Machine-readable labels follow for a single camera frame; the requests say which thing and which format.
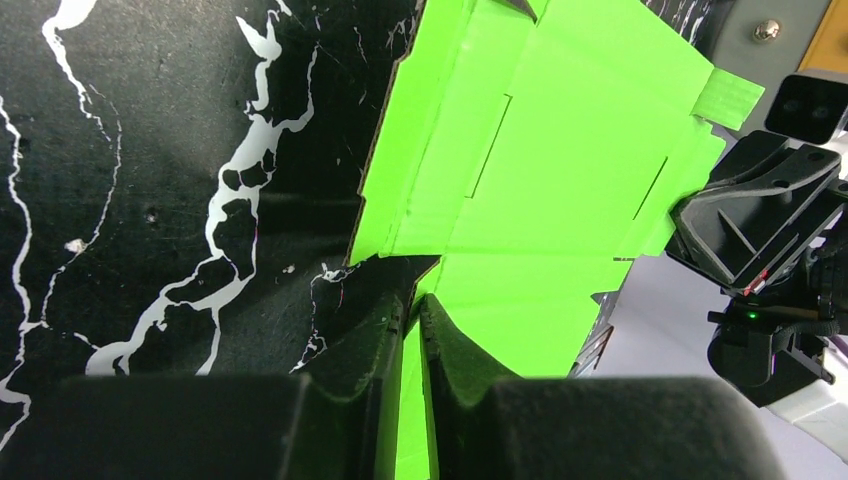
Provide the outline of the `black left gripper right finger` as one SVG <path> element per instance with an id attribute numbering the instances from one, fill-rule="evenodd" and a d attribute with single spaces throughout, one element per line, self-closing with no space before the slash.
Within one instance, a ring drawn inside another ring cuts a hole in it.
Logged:
<path id="1" fill-rule="evenodd" d="M 435 479 L 781 479 L 745 399 L 698 377 L 523 378 L 420 306 Z"/>

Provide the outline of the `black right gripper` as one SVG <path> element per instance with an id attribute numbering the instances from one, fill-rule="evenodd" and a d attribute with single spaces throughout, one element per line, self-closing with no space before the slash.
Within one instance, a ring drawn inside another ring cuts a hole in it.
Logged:
<path id="1" fill-rule="evenodd" d="M 754 131 L 673 207 L 666 252 L 725 289 L 768 284 L 839 212 L 840 167 L 834 151 Z M 822 236 L 774 292 L 708 314 L 710 367 L 758 407 L 847 378 L 847 355 L 830 350 L 847 333 L 847 230 Z"/>

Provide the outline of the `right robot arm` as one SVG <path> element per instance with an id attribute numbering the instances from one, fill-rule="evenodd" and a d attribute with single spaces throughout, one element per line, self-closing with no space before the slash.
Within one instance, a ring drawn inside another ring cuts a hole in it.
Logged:
<path id="1" fill-rule="evenodd" d="M 754 131 L 671 211 L 667 254 L 729 299 L 712 370 L 847 455 L 847 183 L 838 153 Z"/>

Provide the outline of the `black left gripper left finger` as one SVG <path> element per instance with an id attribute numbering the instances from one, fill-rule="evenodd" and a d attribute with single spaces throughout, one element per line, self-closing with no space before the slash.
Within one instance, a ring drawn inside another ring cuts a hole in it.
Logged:
<path id="1" fill-rule="evenodd" d="M 284 375 L 64 383 L 1 456 L 5 479 L 391 479 L 403 303 L 386 294 Z"/>

